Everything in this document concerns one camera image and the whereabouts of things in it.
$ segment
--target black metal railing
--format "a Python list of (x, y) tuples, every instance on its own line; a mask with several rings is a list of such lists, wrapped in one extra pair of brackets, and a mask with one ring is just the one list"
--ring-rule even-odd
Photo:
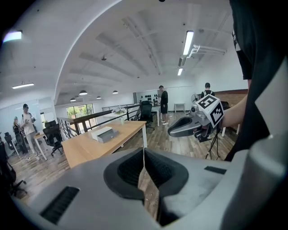
[(115, 108), (117, 108), (117, 107), (123, 107), (123, 108), (126, 108), (126, 107), (128, 107), (128, 106), (132, 106), (132, 105), (134, 105), (134, 104), (118, 105), (118, 106), (108, 106), (108, 107), (102, 107), (102, 110), (103, 110), (103, 112), (104, 112), (104, 111), (113, 110), (113, 109), (115, 109)]
[[(132, 109), (132, 108), (135, 108), (135, 107), (138, 107), (138, 110), (129, 111), (129, 109)], [(124, 108), (127, 109), (127, 112), (125, 114), (127, 116), (127, 118), (125, 120), (138, 120), (139, 119), (140, 113), (141, 113), (139, 104), (137, 104), (137, 105), (133, 104), (131, 106), (125, 105)], [(85, 132), (88, 132), (88, 130), (91, 130), (93, 128), (96, 128), (96, 127), (98, 127), (100, 125), (103, 125), (105, 123), (108, 123), (108, 122), (110, 122), (112, 120), (115, 120), (115, 119), (118, 119), (118, 118), (121, 117), (121, 116), (118, 116), (118, 117), (106, 120), (104, 122), (101, 122), (99, 124), (96, 124), (96, 125), (93, 125), (93, 126), (90, 126), (90, 127), (86, 126), (86, 121), (88, 121), (90, 119), (93, 119), (93, 118), (97, 118), (97, 117), (103, 116), (103, 115), (110, 114), (111, 112), (112, 112), (112, 110), (109, 110), (109, 111), (103, 111), (103, 112), (99, 112), (99, 113), (94, 113), (94, 114), (91, 114), (91, 115), (87, 115), (87, 116), (83, 116), (83, 117), (79, 117), (79, 118), (75, 118), (75, 119), (57, 118), (57, 120), (58, 120), (58, 123), (60, 124), (60, 126), (63, 128), (65, 136), (67, 138), (72, 138), (72, 137), (75, 137), (75, 136), (80, 135), (80, 134), (83, 133), (82, 130), (80, 129), (80, 127), (79, 127), (79, 124), (82, 124), (83, 131), (85, 133)]]

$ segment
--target ceiling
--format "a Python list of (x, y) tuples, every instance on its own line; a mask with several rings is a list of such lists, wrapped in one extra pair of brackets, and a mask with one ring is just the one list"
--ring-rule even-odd
[[(129, 0), (122, 2), (132, 5)], [(83, 89), (90, 96), (85, 96), (87, 100), (95, 100), (138, 77), (175, 78), (190, 30), (195, 33), (193, 44), (224, 50), (230, 45), (233, 19), (229, 8), (191, 3), (199, 0), (154, 2), (147, 0), (142, 3), (146, 4), (143, 10), (125, 17), (119, 14), (121, 19), (93, 30), (89, 25), (95, 24), (103, 8), (112, 3), (117, 6), (114, 0), (37, 2), (15, 25), (15, 29), (23, 30), (23, 39), (2, 45), (0, 99), (15, 95), (11, 87), (22, 81), (33, 82), (43, 97), (57, 91), (55, 103), (59, 105), (69, 103)], [(88, 29), (90, 42), (84, 36)], [(74, 50), (77, 52), (71, 59)], [(193, 78), (209, 66), (212, 56), (193, 54), (187, 58), (181, 78)]]

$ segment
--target man in black clothing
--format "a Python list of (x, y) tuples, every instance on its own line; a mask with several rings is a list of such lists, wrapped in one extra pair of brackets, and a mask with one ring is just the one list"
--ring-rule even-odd
[(168, 93), (164, 90), (163, 85), (159, 86), (159, 90), (162, 92), (161, 94), (161, 113), (163, 117), (163, 125), (168, 125)]
[[(248, 80), (248, 95), (225, 111), (222, 127), (242, 123), (227, 161), (231, 161), (236, 152), (249, 149), (270, 134), (256, 101), (262, 97), (280, 66), (287, 65), (287, 38), (280, 32), (287, 26), (287, 14), (286, 8), (278, 4), (275, 5), (277, 10), (271, 12), (270, 6), (260, 4), (259, 7), (257, 1), (230, 0), (234, 20), (232, 37), (243, 79)], [(269, 25), (273, 25), (273, 31), (268, 29)]]
[(205, 84), (205, 90), (201, 93), (201, 98), (205, 97), (207, 94), (215, 96), (214, 92), (210, 90), (210, 83)]

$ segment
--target wooden floor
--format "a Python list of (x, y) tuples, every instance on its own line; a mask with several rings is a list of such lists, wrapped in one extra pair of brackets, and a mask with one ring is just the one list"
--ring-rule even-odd
[[(184, 112), (171, 112), (168, 114), (171, 116), (169, 123), (171, 124), (174, 120), (185, 116)], [(168, 127), (160, 125), (157, 126), (156, 116), (153, 117), (154, 122), (152, 124), (155, 130), (147, 129), (147, 143), (148, 148), (161, 149), (176, 154), (182, 154), (189, 157), (205, 158), (211, 141), (199, 143), (194, 136), (189, 137), (170, 137), (167, 133)], [(219, 147), (218, 152), (222, 159), (228, 154), (237, 135), (233, 132), (229, 132), (226, 129), (224, 137), (219, 135)], [(51, 147), (47, 146), (44, 142), (41, 144), (42, 149), (46, 149), (45, 155), (47, 161), (40, 155), (41, 160), (37, 161), (32, 153), (28, 155), (20, 155), (20, 157), (13, 156), (9, 159), (10, 164), (13, 166), (17, 173), (17, 181), (25, 180), (26, 185), (22, 185), (28, 194), (19, 194), (19, 197), (26, 203), (29, 203), (35, 195), (37, 195), (41, 189), (49, 185), (52, 181), (59, 178), (66, 170), (69, 169), (68, 162), (65, 154), (60, 155), (59, 152), (54, 154), (54, 158), (50, 155)], [(132, 147), (143, 147), (142, 131), (140, 130), (135, 134), (123, 148), (119, 148), (117, 151), (126, 150)], [(212, 149), (212, 159), (216, 159), (216, 146)], [(149, 213), (156, 217), (158, 208), (158, 190), (147, 174), (146, 170), (143, 169), (140, 179), (139, 188), (144, 191), (145, 194), (145, 207)]]

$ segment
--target white table leg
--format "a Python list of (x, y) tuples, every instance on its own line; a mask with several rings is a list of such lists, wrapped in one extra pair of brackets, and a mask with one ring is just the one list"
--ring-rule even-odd
[(42, 151), (42, 149), (41, 149), (41, 147), (40, 147), (40, 144), (39, 144), (39, 142), (38, 142), (38, 139), (35, 139), (35, 142), (36, 142), (36, 144), (37, 144), (37, 146), (38, 146), (38, 149), (40, 150), (42, 156), (44, 157), (45, 160), (47, 160), (44, 152)]
[(223, 137), (224, 134), (225, 134), (225, 130), (226, 130), (226, 127), (224, 127), (223, 130), (222, 130), (222, 135), (221, 135), (222, 137)]
[(239, 131), (240, 131), (240, 124), (238, 124), (238, 127), (237, 127), (237, 132), (236, 132), (237, 135), (239, 134)]
[(144, 148), (147, 148), (148, 145), (147, 145), (147, 136), (146, 136), (146, 126), (142, 128), (142, 133), (143, 133), (143, 146)]
[(159, 110), (157, 111), (157, 124), (159, 126)]
[(17, 155), (19, 155), (19, 153), (18, 153), (18, 151), (17, 151), (17, 149), (16, 149), (16, 146), (15, 146), (15, 144), (14, 144), (14, 142), (12, 141), (12, 145), (14, 146), (14, 149), (15, 149), (15, 151), (16, 151), (16, 153), (17, 153)]

